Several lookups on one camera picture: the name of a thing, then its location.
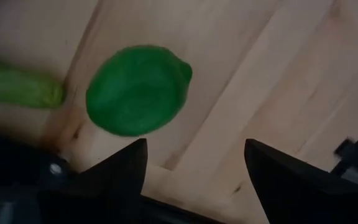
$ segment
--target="wooden cutting board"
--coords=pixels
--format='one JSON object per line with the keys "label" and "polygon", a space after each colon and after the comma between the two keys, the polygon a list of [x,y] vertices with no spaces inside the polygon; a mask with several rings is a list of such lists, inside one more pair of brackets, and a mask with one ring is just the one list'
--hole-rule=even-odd
{"label": "wooden cutting board", "polygon": [[333,150],[358,138],[358,1],[99,0],[65,77],[67,101],[41,129],[78,170],[136,139],[96,127],[85,92],[107,58],[140,44],[168,47],[194,71],[180,114],[144,136],[148,197],[225,223],[267,223],[245,139],[330,171]]}

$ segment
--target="wooden surface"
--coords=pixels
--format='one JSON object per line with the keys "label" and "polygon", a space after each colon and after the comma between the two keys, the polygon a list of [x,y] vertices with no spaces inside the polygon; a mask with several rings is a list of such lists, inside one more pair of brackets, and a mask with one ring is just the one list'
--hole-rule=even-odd
{"label": "wooden surface", "polygon": [[[0,0],[0,60],[63,81],[97,0]],[[37,143],[48,110],[0,105],[0,132]]]}
{"label": "wooden surface", "polygon": [[246,138],[324,170],[342,140],[358,138],[358,1],[100,1],[66,80],[69,100],[44,136],[79,170],[135,139],[93,125],[84,95],[108,57],[139,44],[168,47],[195,71],[181,113],[146,135],[144,195],[227,223],[266,223]]}

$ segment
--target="cucumber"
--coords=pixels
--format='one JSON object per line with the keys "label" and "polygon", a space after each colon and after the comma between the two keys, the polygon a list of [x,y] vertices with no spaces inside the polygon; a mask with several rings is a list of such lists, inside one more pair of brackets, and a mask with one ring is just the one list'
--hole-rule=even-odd
{"label": "cucumber", "polygon": [[47,75],[0,63],[0,102],[56,108],[63,102],[63,87]]}

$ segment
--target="metal screw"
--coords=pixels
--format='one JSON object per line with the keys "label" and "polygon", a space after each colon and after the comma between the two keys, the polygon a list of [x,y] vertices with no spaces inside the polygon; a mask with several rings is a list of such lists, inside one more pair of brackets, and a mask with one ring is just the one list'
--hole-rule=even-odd
{"label": "metal screw", "polygon": [[58,164],[51,164],[49,166],[49,171],[53,175],[60,175],[62,173],[62,168]]}

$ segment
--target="black plastic part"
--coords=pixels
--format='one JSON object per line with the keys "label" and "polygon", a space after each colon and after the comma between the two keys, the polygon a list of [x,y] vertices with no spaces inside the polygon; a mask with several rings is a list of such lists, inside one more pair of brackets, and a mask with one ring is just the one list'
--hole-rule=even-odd
{"label": "black plastic part", "polygon": [[358,185],[253,139],[244,151],[270,223],[358,223]]}
{"label": "black plastic part", "polygon": [[220,223],[141,196],[146,166],[146,139],[77,174],[47,151],[0,136],[0,212],[14,202],[12,224]]}
{"label": "black plastic part", "polygon": [[350,139],[346,139],[334,153],[341,158],[341,161],[331,171],[332,174],[342,176],[351,167],[358,171],[358,141],[353,143]]}

